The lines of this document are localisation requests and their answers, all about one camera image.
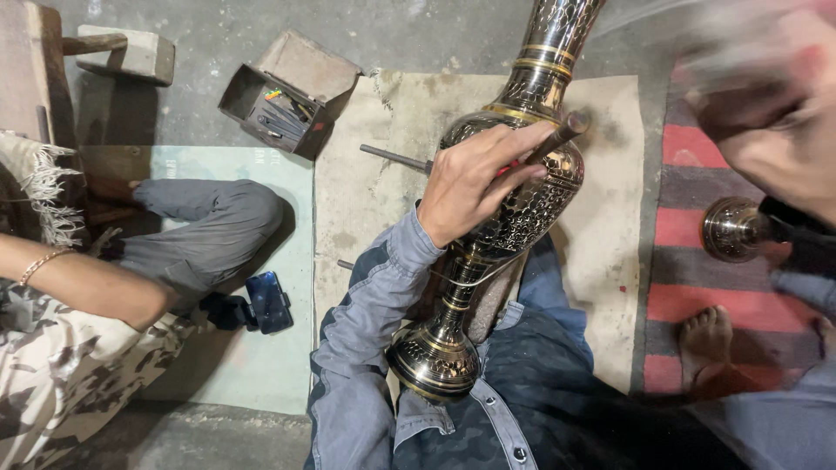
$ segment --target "tool box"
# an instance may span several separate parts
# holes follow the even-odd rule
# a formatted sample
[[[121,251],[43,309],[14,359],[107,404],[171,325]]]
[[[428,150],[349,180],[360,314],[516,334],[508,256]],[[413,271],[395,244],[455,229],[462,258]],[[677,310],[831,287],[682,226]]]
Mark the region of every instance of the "tool box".
[[[314,160],[360,73],[290,30],[238,69],[218,109],[268,145]]]

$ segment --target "fringed cloth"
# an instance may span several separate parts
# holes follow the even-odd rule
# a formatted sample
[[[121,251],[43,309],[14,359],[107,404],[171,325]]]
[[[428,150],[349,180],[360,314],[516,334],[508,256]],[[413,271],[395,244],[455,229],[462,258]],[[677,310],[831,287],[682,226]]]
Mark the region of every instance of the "fringed cloth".
[[[0,132],[0,163],[12,174],[26,194],[32,209],[38,214],[41,226],[41,242],[54,247],[73,247],[81,241],[73,239],[73,233],[84,228],[84,217],[80,209],[61,207],[56,204],[64,190],[59,178],[66,175],[80,175],[80,171],[61,168],[55,159],[72,156],[76,151],[59,146],[42,144],[35,140],[18,137],[10,132]],[[108,229],[90,247],[88,254],[98,257],[107,240],[119,229]]]

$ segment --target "fringe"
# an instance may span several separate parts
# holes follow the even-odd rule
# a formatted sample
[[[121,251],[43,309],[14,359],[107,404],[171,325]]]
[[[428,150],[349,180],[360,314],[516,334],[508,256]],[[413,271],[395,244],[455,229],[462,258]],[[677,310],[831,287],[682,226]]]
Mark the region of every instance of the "fringe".
[[[54,199],[64,189],[58,178],[64,175],[80,175],[80,171],[55,165],[58,156],[72,155],[75,151],[45,144],[34,154],[32,174],[19,181],[21,188],[32,201],[32,209],[38,213],[41,223],[41,238],[44,243],[55,247],[80,245],[73,240],[73,232],[84,228],[81,211],[70,207],[56,207]]]

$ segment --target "engraved brass vase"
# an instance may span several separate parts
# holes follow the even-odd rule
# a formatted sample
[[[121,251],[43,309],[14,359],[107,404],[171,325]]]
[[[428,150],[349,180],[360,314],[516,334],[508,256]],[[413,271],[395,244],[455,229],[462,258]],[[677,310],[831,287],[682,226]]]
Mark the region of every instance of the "engraved brass vase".
[[[456,120],[441,138],[446,149],[494,125],[514,129],[539,120],[561,123],[563,93],[604,0],[536,0],[522,49],[501,94]],[[451,244],[450,282],[436,315],[395,334],[386,353],[405,385],[436,400],[466,396],[479,358],[462,330],[475,286],[496,263],[529,249],[552,226],[584,181],[584,159],[569,142],[542,160],[548,174],[515,189],[487,221]]]

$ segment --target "knee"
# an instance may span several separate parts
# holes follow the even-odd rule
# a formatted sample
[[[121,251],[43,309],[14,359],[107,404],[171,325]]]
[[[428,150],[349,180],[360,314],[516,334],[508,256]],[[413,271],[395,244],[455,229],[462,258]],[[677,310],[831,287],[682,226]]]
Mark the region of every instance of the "knee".
[[[275,232],[282,224],[283,199],[272,189],[255,181],[238,180],[233,184],[240,210],[247,211],[249,220],[261,227],[265,236]]]

